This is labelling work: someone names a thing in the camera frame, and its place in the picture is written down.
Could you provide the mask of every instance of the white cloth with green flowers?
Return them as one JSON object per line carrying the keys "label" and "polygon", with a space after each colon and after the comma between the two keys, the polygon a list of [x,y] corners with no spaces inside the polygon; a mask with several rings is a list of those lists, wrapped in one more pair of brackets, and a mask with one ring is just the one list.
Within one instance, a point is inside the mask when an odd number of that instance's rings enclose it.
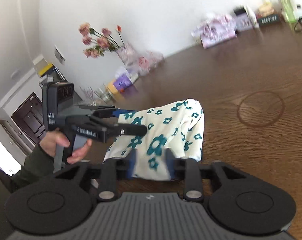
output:
{"label": "white cloth with green flowers", "polygon": [[136,149],[133,177],[168,180],[164,149],[170,148],[177,158],[201,160],[204,115],[200,103],[194,99],[166,106],[120,114],[119,123],[144,124],[148,132],[144,137],[119,136],[109,147],[105,160],[126,157]]}

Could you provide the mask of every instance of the person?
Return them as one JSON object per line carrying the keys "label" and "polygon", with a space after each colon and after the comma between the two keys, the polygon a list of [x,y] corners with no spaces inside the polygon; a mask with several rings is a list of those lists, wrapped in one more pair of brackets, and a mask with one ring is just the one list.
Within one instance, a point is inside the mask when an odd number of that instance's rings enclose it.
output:
{"label": "person", "polygon": [[[26,159],[21,169],[11,177],[0,170],[0,180],[3,185],[14,192],[21,187],[37,182],[40,178],[53,173],[54,157],[56,145],[69,147],[70,142],[67,137],[59,130],[49,131],[38,143]],[[83,147],[73,151],[72,156],[67,158],[69,164],[81,161],[88,153],[92,145],[92,140],[87,139]]]}

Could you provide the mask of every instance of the human hand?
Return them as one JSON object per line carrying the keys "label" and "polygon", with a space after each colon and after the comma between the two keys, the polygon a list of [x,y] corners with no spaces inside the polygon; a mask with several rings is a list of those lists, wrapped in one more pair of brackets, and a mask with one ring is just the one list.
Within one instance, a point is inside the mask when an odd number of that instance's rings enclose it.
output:
{"label": "human hand", "polygon": [[[59,130],[47,132],[46,136],[40,141],[41,148],[51,157],[56,155],[57,144],[63,147],[70,146],[68,138]],[[92,140],[88,139],[83,147],[73,151],[72,156],[67,158],[67,162],[73,164],[82,160],[87,155],[91,145]]]}

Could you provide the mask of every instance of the purple package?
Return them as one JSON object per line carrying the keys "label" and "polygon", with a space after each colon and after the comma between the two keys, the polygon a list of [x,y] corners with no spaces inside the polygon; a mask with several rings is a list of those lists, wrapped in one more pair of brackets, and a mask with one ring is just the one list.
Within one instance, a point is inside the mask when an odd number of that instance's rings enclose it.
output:
{"label": "purple package", "polygon": [[128,78],[126,74],[121,75],[117,78],[115,82],[113,82],[114,87],[120,91],[122,89],[126,89],[127,87],[132,85],[132,82]]}

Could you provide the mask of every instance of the doorway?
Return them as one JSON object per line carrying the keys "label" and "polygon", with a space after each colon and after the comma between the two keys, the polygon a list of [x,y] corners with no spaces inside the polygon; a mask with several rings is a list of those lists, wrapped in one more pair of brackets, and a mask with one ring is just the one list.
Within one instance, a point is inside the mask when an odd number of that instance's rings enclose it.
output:
{"label": "doorway", "polygon": [[34,92],[19,106],[11,118],[35,144],[38,144],[46,135],[42,102]]}

